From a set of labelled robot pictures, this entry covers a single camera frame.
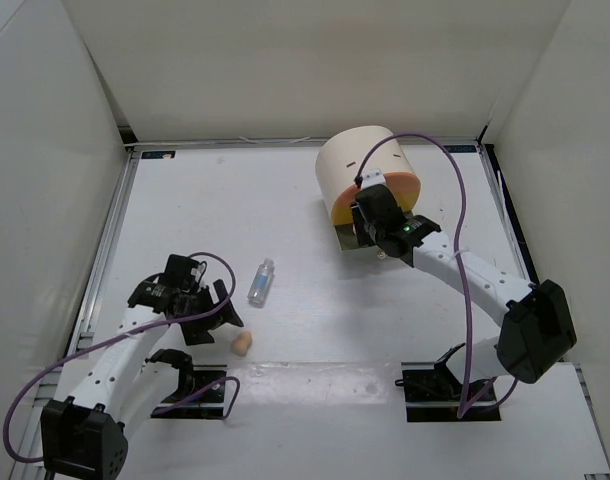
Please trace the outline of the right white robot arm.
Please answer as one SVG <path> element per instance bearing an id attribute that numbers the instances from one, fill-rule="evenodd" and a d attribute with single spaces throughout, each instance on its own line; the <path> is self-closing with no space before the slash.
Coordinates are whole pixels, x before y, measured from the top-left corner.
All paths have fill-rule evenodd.
<path id="1" fill-rule="evenodd" d="M 577 343 L 563 288 L 512 276 L 469 252 L 454 250 L 438 224 L 406 216 L 384 184 L 363 188 L 352 212 L 362 238 L 387 256 L 429 274 L 461 293 L 499 327 L 498 336 L 448 350 L 434 365 L 434 387 L 455 400 L 470 385 L 501 376 L 536 383 Z"/>

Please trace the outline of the clear bottle blue label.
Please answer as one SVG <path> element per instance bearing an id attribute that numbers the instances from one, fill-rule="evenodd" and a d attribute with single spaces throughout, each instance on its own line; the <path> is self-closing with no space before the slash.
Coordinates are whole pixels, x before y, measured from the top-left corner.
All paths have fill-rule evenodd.
<path id="1" fill-rule="evenodd" d="M 257 268 L 256 274 L 249 289 L 247 299 L 254 307 L 263 307 L 275 273 L 275 263 L 272 259 L 266 258 Z"/>

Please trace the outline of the yellow drawer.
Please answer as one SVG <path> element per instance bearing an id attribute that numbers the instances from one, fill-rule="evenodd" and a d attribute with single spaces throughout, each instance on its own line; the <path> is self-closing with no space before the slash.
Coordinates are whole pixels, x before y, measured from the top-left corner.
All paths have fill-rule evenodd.
<path id="1" fill-rule="evenodd" d="M 413 210 L 416 205 L 417 197 L 397 197 L 398 205 L 404 213 L 408 213 Z M 351 214 L 351 204 L 353 200 L 339 199 L 332 207 L 331 210 L 331 222 L 333 226 L 348 225 L 353 222 Z"/>

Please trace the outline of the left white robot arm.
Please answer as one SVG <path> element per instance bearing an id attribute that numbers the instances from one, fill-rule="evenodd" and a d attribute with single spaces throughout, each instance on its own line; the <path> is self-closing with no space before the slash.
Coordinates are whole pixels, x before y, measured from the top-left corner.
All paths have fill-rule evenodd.
<path id="1" fill-rule="evenodd" d="M 212 254 L 172 254 L 165 269 L 133 290 L 115 337 L 92 346 L 98 358 L 62 400 L 40 417 L 41 462 L 55 476 L 115 479 L 127 460 L 129 440 L 150 417 L 198 404 L 230 377 L 200 385 L 192 357 L 157 343 L 180 326 L 187 345 L 213 342 L 212 331 L 241 326 L 231 298 L 234 285 L 206 284 Z"/>

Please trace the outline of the beige makeup sponge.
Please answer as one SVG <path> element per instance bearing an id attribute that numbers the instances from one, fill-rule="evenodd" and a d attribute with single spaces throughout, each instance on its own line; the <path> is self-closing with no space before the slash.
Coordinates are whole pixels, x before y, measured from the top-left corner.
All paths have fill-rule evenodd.
<path id="1" fill-rule="evenodd" d="M 252 343 L 252 333 L 249 331 L 243 331 L 232 340 L 230 350 L 236 356 L 245 357 L 248 354 Z"/>

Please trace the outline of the pale bottom drawer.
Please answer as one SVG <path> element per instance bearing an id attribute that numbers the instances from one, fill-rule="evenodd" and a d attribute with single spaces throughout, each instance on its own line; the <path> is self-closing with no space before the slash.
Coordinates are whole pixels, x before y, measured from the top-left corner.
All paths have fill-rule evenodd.
<path id="1" fill-rule="evenodd" d="M 373 249 L 380 259 L 399 259 L 411 262 L 412 252 L 422 241 L 416 228 L 405 216 L 366 218 L 353 210 L 352 222 L 336 228 L 341 249 L 344 251 Z"/>

